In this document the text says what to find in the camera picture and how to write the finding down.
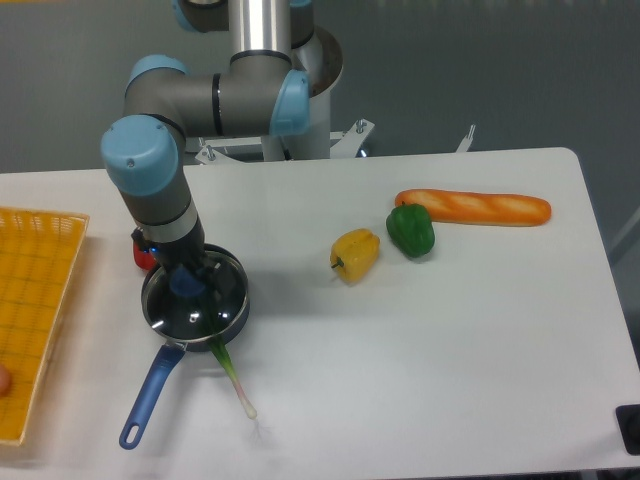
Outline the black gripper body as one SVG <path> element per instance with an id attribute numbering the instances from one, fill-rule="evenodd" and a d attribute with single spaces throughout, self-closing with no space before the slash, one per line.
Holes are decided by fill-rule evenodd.
<path id="1" fill-rule="evenodd" d="M 132 245 L 137 243 L 154 256 L 156 266 L 160 265 L 169 271 L 180 265 L 191 270 L 197 269 L 205 256 L 205 236 L 201 225 L 195 225 L 186 236 L 166 243 L 147 240 L 140 228 L 132 232 L 131 238 Z"/>

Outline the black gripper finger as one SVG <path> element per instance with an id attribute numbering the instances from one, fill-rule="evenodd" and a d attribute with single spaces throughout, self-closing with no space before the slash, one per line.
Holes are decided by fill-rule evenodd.
<path id="1" fill-rule="evenodd" d="M 217 290 L 216 276 L 217 264 L 208 263 L 199 269 L 190 271 L 191 286 L 189 287 L 190 297 L 200 297 L 203 295 L 213 295 Z"/>
<path id="2" fill-rule="evenodd" d="M 231 266 L 227 260 L 217 255 L 207 255 L 201 266 L 201 281 L 208 288 L 230 288 Z"/>

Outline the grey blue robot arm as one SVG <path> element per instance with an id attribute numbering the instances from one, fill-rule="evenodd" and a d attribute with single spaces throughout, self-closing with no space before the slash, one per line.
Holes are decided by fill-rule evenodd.
<path id="1" fill-rule="evenodd" d="M 313 34 L 309 1 L 175 1 L 197 32 L 232 36 L 225 73 L 192 76 L 178 60 L 149 55 L 131 72 L 124 113 L 101 139 L 106 171 L 168 273 L 173 293 L 195 297 L 208 282 L 204 231 L 184 176 L 195 137 L 290 137 L 310 126 L 311 84 L 293 49 Z"/>

